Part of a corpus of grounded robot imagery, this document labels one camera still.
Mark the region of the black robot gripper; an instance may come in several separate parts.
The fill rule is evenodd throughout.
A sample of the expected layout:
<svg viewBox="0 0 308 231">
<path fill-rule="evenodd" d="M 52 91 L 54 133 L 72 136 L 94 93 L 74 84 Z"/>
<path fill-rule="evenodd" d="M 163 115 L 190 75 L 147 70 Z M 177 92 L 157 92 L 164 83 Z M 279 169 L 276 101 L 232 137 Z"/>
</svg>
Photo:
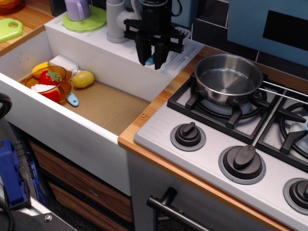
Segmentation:
<svg viewBox="0 0 308 231">
<path fill-rule="evenodd" d="M 166 62 L 169 50 L 183 51 L 184 36 L 171 25 L 171 18 L 181 15 L 182 5 L 179 3 L 179 11 L 174 14 L 171 0 L 141 0 L 139 3 L 141 19 L 124 20 L 124 34 L 135 41 L 141 64 L 150 58 L 154 46 L 154 68 L 158 70 Z"/>
</svg>

